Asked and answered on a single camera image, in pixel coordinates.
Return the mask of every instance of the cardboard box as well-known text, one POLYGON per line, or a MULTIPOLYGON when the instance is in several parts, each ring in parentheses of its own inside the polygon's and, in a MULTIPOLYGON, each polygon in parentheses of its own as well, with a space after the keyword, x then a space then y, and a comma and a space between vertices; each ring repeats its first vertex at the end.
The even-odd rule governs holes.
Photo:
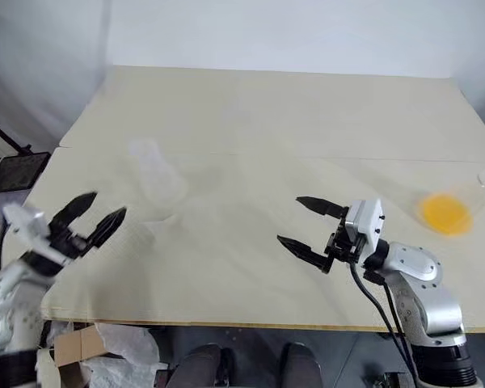
POLYGON ((59 335, 54 340, 54 360, 58 368, 106 353, 95 325, 59 335))

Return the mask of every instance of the white wall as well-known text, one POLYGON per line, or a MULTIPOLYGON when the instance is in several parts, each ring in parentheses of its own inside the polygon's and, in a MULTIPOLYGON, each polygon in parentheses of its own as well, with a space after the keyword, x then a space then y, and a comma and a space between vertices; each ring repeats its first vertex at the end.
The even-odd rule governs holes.
POLYGON ((455 77, 485 121, 485 0, 0 0, 18 137, 55 146, 105 63, 455 77))

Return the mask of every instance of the beige tabletop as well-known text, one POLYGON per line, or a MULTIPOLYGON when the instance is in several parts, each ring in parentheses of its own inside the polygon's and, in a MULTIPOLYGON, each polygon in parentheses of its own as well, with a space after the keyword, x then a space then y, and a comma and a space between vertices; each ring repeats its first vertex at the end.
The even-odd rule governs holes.
MULTIPOLYGON (((27 201, 50 218, 98 191, 74 223, 84 234, 128 213, 58 277, 47 318, 383 330, 345 264, 323 275, 276 240, 322 251, 337 225, 296 196, 380 197, 383 238, 435 253, 466 329, 485 331, 485 214, 459 238, 416 216, 421 198, 474 180, 485 162, 485 128, 451 81, 116 68, 61 145, 27 201), (137 139, 159 144, 181 183, 175 200, 159 200, 169 185, 133 157, 137 139)), ((5 261, 23 249, 9 235, 4 247, 5 261)))

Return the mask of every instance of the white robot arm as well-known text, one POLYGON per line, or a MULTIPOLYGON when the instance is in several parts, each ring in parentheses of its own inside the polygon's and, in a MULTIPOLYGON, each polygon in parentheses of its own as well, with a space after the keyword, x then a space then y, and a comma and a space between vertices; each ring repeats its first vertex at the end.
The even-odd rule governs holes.
POLYGON ((330 271, 334 259, 348 263, 354 281, 393 333, 380 304, 361 283, 356 266, 365 269, 366 280, 385 288, 397 329, 403 329, 411 345, 410 351, 401 336, 401 349, 393 337, 415 384, 419 388, 482 388, 466 349, 458 300, 442 284, 441 262, 422 247, 380 239, 385 221, 381 201, 357 200, 350 207, 342 207, 312 197, 297 200, 316 213, 339 218, 338 228, 329 238, 326 255, 314 253, 291 238, 277 236, 279 241, 296 257, 325 273, 330 271))
POLYGON ((122 208, 106 216, 88 238, 74 234, 69 224, 90 208, 95 196, 78 196, 49 224, 37 210, 17 204, 4 207, 6 222, 28 251, 0 270, 0 386, 36 385, 44 295, 60 270, 100 247, 124 220, 122 208))

